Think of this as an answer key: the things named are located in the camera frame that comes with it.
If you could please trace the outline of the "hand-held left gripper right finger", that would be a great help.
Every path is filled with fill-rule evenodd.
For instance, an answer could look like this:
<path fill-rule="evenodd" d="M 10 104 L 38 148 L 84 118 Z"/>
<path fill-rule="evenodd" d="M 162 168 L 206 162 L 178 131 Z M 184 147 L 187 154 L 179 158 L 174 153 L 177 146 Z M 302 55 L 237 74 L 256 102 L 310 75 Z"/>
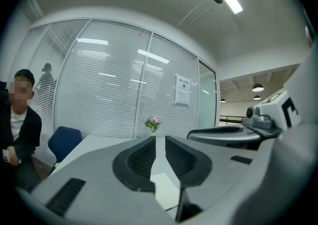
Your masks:
<path fill-rule="evenodd" d="M 256 162 L 263 146 L 236 149 L 166 136 L 165 157 L 180 182 L 175 221 L 189 220 L 222 200 Z"/>

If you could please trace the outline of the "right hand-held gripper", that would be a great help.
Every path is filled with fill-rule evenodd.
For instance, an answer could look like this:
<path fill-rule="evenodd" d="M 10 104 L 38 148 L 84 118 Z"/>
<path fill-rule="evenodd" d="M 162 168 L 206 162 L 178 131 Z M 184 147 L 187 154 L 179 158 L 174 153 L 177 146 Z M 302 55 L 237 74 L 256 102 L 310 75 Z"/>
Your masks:
<path fill-rule="evenodd" d="M 285 89 L 280 89 L 255 106 L 248 107 L 242 132 L 227 134 L 191 134 L 187 139 L 200 143 L 231 147 L 273 138 L 299 125 L 301 118 Z"/>

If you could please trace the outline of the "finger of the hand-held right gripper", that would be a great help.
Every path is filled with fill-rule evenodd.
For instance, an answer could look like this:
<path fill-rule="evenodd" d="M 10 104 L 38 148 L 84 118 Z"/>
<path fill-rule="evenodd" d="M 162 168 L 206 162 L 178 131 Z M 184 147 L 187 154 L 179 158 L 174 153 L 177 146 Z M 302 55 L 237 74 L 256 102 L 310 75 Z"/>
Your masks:
<path fill-rule="evenodd" d="M 188 133 L 191 134 L 227 134 L 227 133 L 239 133 L 242 132 L 242 127 L 238 126 L 221 126 L 208 129 L 196 129 Z"/>

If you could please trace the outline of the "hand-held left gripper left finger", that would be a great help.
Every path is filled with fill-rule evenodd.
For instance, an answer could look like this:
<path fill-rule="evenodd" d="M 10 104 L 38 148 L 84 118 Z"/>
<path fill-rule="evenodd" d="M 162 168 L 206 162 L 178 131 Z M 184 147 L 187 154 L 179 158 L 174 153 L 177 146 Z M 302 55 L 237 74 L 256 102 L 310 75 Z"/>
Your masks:
<path fill-rule="evenodd" d="M 50 175 L 32 197 L 55 225 L 171 225 L 150 180 L 155 158 L 155 137 L 93 150 Z"/>

